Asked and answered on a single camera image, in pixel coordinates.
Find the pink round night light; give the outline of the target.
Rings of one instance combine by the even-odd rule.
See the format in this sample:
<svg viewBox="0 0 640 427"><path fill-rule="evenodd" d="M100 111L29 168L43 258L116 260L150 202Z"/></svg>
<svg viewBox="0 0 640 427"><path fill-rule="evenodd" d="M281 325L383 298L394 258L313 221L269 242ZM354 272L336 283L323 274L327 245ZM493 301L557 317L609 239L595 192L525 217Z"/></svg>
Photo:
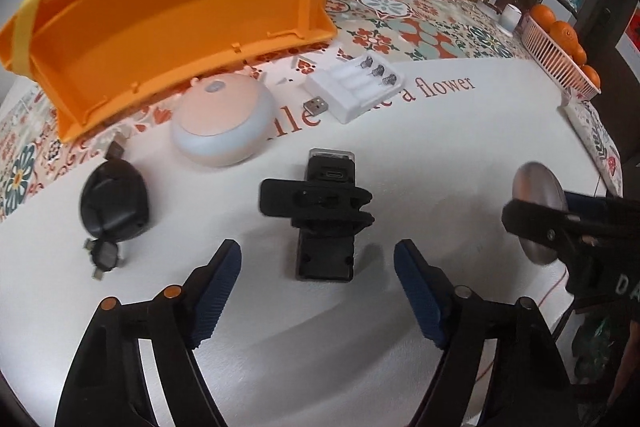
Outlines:
<svg viewBox="0 0 640 427"><path fill-rule="evenodd" d="M228 167L258 154L270 138L277 103L258 80L220 74L192 83L170 123L171 142L186 158Z"/></svg>

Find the patterned tile table runner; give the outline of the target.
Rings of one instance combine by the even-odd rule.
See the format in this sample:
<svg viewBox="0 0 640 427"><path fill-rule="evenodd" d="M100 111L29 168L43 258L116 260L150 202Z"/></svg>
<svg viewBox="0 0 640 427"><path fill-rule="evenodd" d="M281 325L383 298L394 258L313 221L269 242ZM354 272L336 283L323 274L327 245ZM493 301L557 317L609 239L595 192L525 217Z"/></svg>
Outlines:
<svg viewBox="0 0 640 427"><path fill-rule="evenodd" d="M237 68L277 99L277 136L320 124L302 102L308 75L366 52L393 63L526 55L466 0L326 0L326 10L338 29L332 42L268 53ZM29 80L17 81L1 109L1 216L11 216L47 185L102 155L115 134L132 138L166 124L190 86L189 81L180 83L63 143L58 114L47 95Z"/></svg>

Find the orange storage box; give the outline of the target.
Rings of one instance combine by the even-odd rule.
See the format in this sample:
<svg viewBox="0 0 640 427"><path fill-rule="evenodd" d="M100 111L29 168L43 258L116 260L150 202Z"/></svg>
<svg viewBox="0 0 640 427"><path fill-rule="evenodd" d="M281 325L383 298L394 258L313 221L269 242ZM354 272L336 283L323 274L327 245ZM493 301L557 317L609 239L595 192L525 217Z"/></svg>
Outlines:
<svg viewBox="0 0 640 427"><path fill-rule="evenodd" d="M39 84L68 142L203 72L335 34L326 0L23 0L1 62Z"/></svg>

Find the black retractable cable reel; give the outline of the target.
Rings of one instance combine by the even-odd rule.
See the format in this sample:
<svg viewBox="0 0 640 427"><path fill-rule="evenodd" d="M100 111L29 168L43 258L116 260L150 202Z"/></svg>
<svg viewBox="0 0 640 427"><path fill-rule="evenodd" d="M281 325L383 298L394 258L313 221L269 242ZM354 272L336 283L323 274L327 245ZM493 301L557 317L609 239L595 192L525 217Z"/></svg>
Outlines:
<svg viewBox="0 0 640 427"><path fill-rule="evenodd" d="M84 248L98 281L122 263L119 244L149 228L148 189L141 172L124 158L126 141L122 134L114 135L80 194L80 221L90 235Z"/></svg>

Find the small usb dongle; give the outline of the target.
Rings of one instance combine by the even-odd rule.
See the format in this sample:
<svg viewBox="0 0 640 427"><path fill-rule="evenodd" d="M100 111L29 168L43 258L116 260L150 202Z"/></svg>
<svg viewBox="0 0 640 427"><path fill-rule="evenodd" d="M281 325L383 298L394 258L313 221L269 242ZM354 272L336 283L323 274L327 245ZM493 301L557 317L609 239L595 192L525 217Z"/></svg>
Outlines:
<svg viewBox="0 0 640 427"><path fill-rule="evenodd" d="M315 96L303 104L303 108L311 116L318 116L326 112L329 108L328 103L321 98L321 96Z"/></svg>

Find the white cup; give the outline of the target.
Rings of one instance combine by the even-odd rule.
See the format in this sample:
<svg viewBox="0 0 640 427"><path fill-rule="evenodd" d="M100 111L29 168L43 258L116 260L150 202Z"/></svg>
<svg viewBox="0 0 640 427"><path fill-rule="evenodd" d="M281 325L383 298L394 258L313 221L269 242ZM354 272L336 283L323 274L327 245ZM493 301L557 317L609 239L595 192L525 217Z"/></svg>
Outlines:
<svg viewBox="0 0 640 427"><path fill-rule="evenodd" d="M512 36L522 16L522 11L516 5L508 3L499 15L498 26L507 35Z"/></svg>

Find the pink fruit basket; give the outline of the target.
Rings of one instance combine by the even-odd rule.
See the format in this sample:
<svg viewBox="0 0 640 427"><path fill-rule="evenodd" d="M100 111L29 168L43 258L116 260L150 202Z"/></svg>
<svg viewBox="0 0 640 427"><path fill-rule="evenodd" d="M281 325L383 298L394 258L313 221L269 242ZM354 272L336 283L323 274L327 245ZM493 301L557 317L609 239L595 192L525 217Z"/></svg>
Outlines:
<svg viewBox="0 0 640 427"><path fill-rule="evenodd" d="M591 100L601 93L588 76L529 14L522 20L521 42L551 80L568 94Z"/></svg>

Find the black phone holder clip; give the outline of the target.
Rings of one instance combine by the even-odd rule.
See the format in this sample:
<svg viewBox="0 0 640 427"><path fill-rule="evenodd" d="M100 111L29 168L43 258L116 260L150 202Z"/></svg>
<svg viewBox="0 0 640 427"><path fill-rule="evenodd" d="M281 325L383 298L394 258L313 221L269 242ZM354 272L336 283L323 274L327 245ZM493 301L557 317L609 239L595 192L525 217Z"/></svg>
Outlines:
<svg viewBox="0 0 640 427"><path fill-rule="evenodd" d="M258 207L267 217L288 219L298 230L299 280L349 282L355 237L374 222L362 209L371 200L372 194L356 184L352 152L313 148L303 180L262 180Z"/></svg>

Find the white battery charger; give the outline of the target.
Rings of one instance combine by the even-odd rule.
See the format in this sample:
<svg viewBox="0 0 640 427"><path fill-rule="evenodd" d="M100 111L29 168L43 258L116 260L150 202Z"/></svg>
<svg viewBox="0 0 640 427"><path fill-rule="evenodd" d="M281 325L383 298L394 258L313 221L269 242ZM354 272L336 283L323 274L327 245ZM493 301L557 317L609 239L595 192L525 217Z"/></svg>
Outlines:
<svg viewBox="0 0 640 427"><path fill-rule="evenodd" d="M406 76L381 54L367 52L341 65L307 76L304 89L321 98L341 124L369 112L404 89Z"/></svg>

